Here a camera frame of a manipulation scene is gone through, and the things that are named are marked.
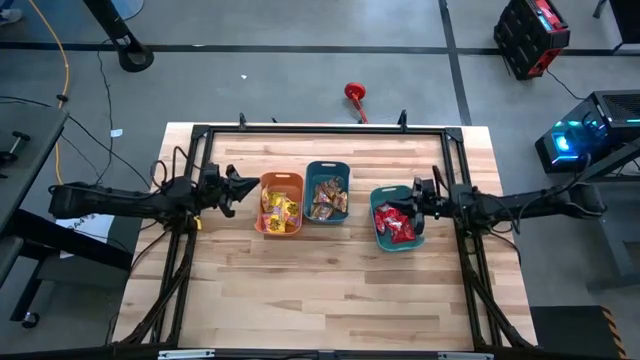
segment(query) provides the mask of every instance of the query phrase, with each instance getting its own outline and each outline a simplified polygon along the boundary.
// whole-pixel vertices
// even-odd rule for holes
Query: red candy wrapper
[[[409,217],[401,213],[398,209],[383,204],[376,208],[374,213],[376,230],[380,234],[386,232],[386,228],[391,229],[391,243],[400,244],[414,241],[416,234]]]

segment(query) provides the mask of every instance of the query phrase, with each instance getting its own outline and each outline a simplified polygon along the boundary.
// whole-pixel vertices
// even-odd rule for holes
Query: orange basket
[[[262,230],[264,228],[264,220],[262,219],[264,209],[260,202],[258,204],[260,211],[258,212],[258,220],[256,220],[256,230],[262,234],[274,236],[291,236],[300,231],[300,227],[302,226],[302,209],[304,208],[302,204],[304,194],[304,180],[302,179],[302,176],[296,173],[287,172],[265,173],[260,177],[261,194],[264,188],[268,188],[269,191],[283,192],[287,194],[287,197],[291,201],[295,201],[300,204],[300,211],[298,211],[298,226],[287,224],[284,233],[270,233]]]

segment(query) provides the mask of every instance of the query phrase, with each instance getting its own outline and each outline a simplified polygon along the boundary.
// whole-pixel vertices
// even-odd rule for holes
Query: red and black case
[[[550,0],[511,0],[493,32],[518,80],[542,76],[569,45],[569,36],[569,25]]]

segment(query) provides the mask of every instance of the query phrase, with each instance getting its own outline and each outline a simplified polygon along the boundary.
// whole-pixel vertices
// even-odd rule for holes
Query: yellow cable
[[[56,40],[56,44],[58,44],[58,48],[60,49],[60,53],[62,54],[62,59],[64,60],[64,68],[66,71],[64,88],[62,89],[62,95],[67,96],[67,90],[69,88],[69,76],[70,76],[69,73],[71,72],[71,69],[69,68],[69,62],[67,61],[67,54],[65,54],[64,49],[62,48],[62,44],[60,43],[60,39],[58,39],[58,35],[53,30],[51,25],[49,25],[47,18],[45,18],[44,15],[42,15],[42,12],[38,8],[38,6],[33,2],[33,0],[29,0],[29,3],[31,4],[31,6],[33,6],[33,9],[38,13],[38,15],[40,15],[40,18],[49,29],[49,32],[51,33],[53,38]],[[62,109],[62,105],[64,105],[64,101],[60,100],[58,102],[58,109]],[[58,146],[57,142],[56,142],[56,177],[58,178],[58,184],[62,185],[63,183],[62,177],[60,176],[60,147]]]

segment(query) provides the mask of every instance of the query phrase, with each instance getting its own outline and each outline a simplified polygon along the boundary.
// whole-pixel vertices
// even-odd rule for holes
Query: red toy
[[[364,98],[366,93],[367,90],[364,88],[364,85],[360,83],[348,83],[347,86],[344,87],[344,94],[353,101],[353,105],[360,112],[363,124],[369,123],[369,121],[367,121],[367,115],[364,114],[364,110],[362,109],[362,104],[360,104],[360,100]]]

